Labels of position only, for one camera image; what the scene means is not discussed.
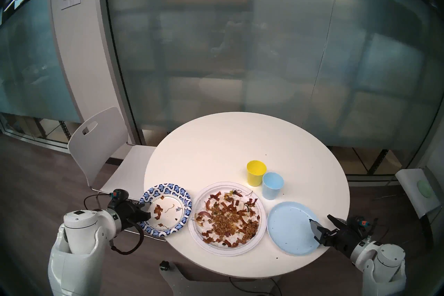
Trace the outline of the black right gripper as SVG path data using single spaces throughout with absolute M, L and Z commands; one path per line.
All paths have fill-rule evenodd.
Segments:
M 365 222 L 364 218 L 348 218 L 346 221 L 327 215 L 336 227 L 330 231 L 317 221 L 309 219 L 314 239 L 325 247 L 334 247 L 347 258 L 357 259 L 364 249 Z

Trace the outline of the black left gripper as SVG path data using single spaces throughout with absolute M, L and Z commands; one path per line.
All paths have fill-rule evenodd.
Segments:
M 111 200 L 111 209 L 120 219 L 121 230 L 133 227 L 134 223 L 147 225 L 151 219 L 150 206 L 151 204 L 135 204 L 129 200 Z

